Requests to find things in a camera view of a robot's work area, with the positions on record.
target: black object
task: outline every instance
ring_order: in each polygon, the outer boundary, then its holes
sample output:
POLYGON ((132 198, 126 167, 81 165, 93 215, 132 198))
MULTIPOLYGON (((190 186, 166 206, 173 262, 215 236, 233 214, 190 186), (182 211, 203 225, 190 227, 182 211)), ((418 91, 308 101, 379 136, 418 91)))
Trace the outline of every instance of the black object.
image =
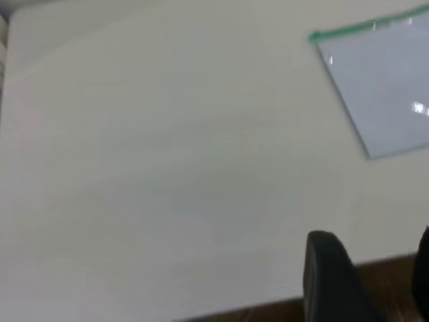
POLYGON ((429 228, 420 240, 414 263, 412 292, 420 313, 429 321, 429 228))
POLYGON ((387 321, 363 290, 340 240, 325 231, 307 237, 304 310, 307 322, 387 321))

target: wooden floor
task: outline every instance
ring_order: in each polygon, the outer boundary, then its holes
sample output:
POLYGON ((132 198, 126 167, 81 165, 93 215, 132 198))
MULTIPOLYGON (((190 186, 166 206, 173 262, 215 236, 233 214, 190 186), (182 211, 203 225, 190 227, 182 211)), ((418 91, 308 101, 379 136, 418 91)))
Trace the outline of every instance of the wooden floor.
MULTIPOLYGON (((395 258, 358 267, 365 289, 374 304, 391 322, 423 321, 410 289, 414 256, 395 258)), ((294 322, 304 321, 302 300, 285 301, 195 319, 193 322, 294 322)))

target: green zipper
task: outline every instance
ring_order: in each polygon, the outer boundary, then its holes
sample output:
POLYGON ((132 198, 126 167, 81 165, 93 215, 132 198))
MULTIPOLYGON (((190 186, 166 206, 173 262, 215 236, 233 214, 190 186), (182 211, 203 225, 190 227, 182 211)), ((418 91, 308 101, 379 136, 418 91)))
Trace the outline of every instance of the green zipper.
POLYGON ((429 11, 429 5, 421 5, 417 8, 414 8, 402 13, 397 13, 395 15, 381 17, 373 20, 367 20, 361 23, 356 23, 354 25, 348 25, 342 28, 327 30, 325 32, 314 32, 308 37, 308 40, 310 42, 317 43, 323 40, 327 40, 329 38, 341 37, 349 34, 355 34, 357 32, 369 31, 369 30, 373 30, 374 28, 379 28, 384 25, 389 25, 393 22, 409 19, 415 15, 421 15, 422 13, 426 13, 428 11, 429 11))

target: white table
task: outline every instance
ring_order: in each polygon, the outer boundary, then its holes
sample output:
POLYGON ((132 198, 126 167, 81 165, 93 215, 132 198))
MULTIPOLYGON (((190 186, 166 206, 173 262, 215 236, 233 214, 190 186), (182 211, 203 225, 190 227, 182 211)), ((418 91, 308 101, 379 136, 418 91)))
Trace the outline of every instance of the white table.
POLYGON ((306 41, 423 0, 72 1, 12 17, 0 318, 168 321, 300 296, 306 234, 417 248, 429 149, 368 161, 306 41))

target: white surface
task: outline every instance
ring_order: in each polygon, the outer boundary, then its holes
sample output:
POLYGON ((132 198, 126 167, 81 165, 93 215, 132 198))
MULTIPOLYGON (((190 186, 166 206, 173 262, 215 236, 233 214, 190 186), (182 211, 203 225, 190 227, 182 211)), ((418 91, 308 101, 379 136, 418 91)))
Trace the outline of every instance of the white surface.
POLYGON ((169 321, 301 294, 306 234, 417 248, 429 150, 368 162, 316 28, 419 1, 83 1, 11 21, 2 321, 169 321))

